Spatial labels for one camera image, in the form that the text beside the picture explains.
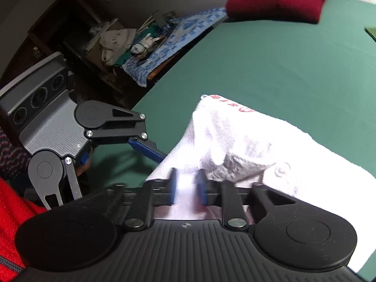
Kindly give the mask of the person's left hand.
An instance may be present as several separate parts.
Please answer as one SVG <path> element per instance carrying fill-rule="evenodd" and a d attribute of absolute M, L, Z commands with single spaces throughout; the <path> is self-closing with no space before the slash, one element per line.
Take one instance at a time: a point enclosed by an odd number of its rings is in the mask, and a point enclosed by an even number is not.
<path fill-rule="evenodd" d="M 90 152 L 90 159 L 89 159 L 88 163 L 86 163 L 85 165 L 78 165 L 78 161 L 76 161 L 76 163 L 74 165 L 74 170 L 75 170 L 75 174 L 76 174 L 77 177 L 79 177 L 81 174 L 83 174 L 85 171 L 87 171 L 89 169 L 93 151 L 94 151 L 94 149 L 92 147 L 90 147 L 90 149 L 88 151 L 88 152 Z"/>

